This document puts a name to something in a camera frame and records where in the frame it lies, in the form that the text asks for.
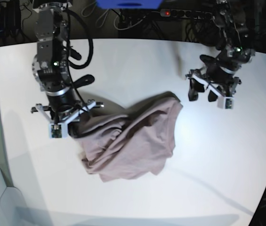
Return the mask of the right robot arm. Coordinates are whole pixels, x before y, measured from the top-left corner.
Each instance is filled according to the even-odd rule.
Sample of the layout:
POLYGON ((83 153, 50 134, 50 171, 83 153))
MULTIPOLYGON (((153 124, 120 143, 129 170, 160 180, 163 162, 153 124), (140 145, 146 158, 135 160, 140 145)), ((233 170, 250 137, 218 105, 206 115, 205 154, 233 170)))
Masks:
POLYGON ((68 136, 69 125, 79 122, 83 113, 95 107, 95 101, 86 103, 78 88, 90 85, 95 78, 88 74, 74 81, 70 69, 86 68, 93 56, 93 40, 88 37, 89 53, 82 65, 75 65, 70 58, 81 60, 82 56, 70 45, 70 19, 73 16, 87 32, 84 21, 70 10, 71 0, 34 0, 33 10, 38 14, 35 26, 37 37, 37 54, 32 62, 32 72, 35 80, 49 101, 48 106, 37 104, 31 112, 40 112, 49 122, 50 138, 65 138, 68 136))

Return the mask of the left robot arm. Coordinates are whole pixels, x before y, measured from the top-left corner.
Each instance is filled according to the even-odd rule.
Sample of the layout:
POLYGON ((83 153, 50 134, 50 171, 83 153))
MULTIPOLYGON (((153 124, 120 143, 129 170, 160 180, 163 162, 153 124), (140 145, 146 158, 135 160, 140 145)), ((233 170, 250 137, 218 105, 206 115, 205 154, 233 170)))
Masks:
POLYGON ((216 45, 217 56, 200 55, 204 64, 190 70, 188 98, 198 100, 199 93, 209 90, 208 101, 217 102, 221 109, 232 109, 236 87, 242 83, 235 74, 255 56, 254 33, 247 26, 242 5, 231 0, 217 0, 212 20, 219 29, 221 40, 216 45))

